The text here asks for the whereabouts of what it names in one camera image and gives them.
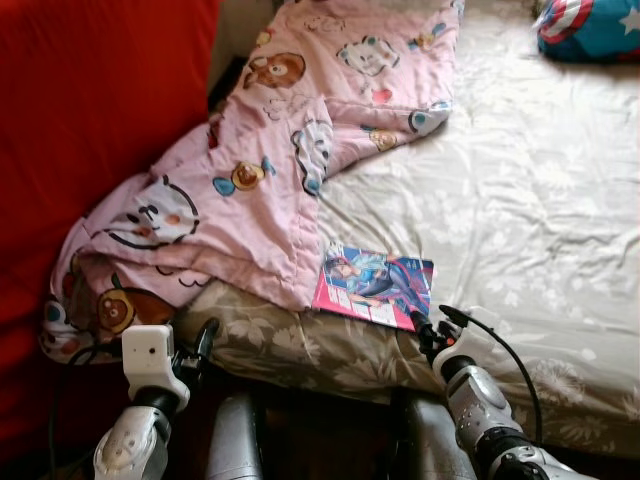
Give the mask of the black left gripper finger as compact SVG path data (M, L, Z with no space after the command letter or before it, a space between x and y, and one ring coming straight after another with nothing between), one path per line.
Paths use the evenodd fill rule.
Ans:
M200 332L198 332L195 339L195 343L192 344L191 355L189 355L189 365L191 366L204 366L209 362L212 352L212 343L220 330L221 321L216 317L210 317L204 325L201 326Z

